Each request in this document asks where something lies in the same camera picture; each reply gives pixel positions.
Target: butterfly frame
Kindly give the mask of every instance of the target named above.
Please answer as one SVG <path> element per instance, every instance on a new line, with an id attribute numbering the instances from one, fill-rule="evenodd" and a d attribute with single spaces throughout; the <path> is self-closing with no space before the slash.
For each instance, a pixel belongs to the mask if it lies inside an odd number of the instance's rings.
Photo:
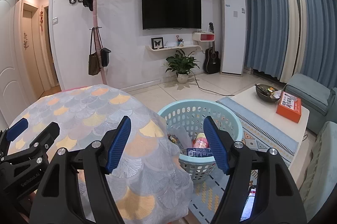
<path id="1" fill-rule="evenodd" d="M 161 38 L 151 38 L 152 49 L 163 49 L 164 48 L 164 39 Z"/>

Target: guitar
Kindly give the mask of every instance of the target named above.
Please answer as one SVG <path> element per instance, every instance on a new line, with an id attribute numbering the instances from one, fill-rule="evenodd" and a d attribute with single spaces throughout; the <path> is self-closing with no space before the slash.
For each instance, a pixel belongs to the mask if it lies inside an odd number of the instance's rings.
<path id="1" fill-rule="evenodd" d="M 210 22 L 210 28 L 214 33 L 213 23 Z M 220 71 L 219 52 L 215 51 L 215 43 L 212 41 L 212 47 L 206 49 L 205 62 L 203 63 L 203 70 L 208 74 L 215 74 Z"/>

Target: blue gripper pad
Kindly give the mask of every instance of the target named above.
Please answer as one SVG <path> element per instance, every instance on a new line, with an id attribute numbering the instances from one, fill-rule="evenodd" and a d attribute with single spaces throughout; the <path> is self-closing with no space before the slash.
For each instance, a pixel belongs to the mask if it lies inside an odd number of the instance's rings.
<path id="1" fill-rule="evenodd" d="M 112 173 L 113 169 L 117 168 L 119 160 L 121 159 L 126 142 L 131 132 L 131 120 L 126 117 L 122 126 L 118 126 L 119 131 L 112 142 L 107 154 L 106 170 L 108 173 Z"/>
<path id="2" fill-rule="evenodd" d="M 26 120 L 25 118 L 20 119 L 17 123 L 15 123 L 11 128 L 8 129 L 6 136 L 7 141 L 13 141 L 27 128 L 28 120 Z"/>
<path id="3" fill-rule="evenodd" d="M 230 169 L 228 165 L 227 151 L 218 137 L 217 129 L 218 128 L 215 129 L 213 127 L 208 117 L 204 119 L 203 132 L 205 133 L 218 168 L 226 174 Z"/>

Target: potted plant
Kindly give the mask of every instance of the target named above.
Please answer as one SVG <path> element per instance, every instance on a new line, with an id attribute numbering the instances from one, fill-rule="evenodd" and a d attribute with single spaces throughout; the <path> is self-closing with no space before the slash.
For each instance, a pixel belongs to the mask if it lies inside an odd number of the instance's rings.
<path id="1" fill-rule="evenodd" d="M 185 52 L 180 49 L 177 50 L 178 54 L 175 54 L 174 57 L 168 57 L 166 61 L 168 62 L 168 68 L 167 71 L 173 71 L 176 72 L 177 80 L 180 84 L 185 84 L 188 80 L 188 74 L 191 72 L 191 69 L 197 66 L 200 68 L 196 62 L 197 61 L 193 56 L 192 53 L 195 51 L 189 53 L 187 56 L 185 55 Z"/>

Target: coat rack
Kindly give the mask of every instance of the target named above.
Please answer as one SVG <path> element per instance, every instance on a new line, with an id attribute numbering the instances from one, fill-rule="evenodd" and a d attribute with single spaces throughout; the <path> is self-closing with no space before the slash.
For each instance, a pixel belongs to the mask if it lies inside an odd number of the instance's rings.
<path id="1" fill-rule="evenodd" d="M 102 66 L 102 58 L 101 58 L 102 47 L 98 39 L 97 0 L 92 0 L 92 9 L 93 9 L 93 21 L 94 21 L 94 43 L 95 43 L 97 56 L 98 56 L 99 69 L 101 72 L 103 84 L 107 85 L 107 78 L 104 72 L 104 67 Z"/>

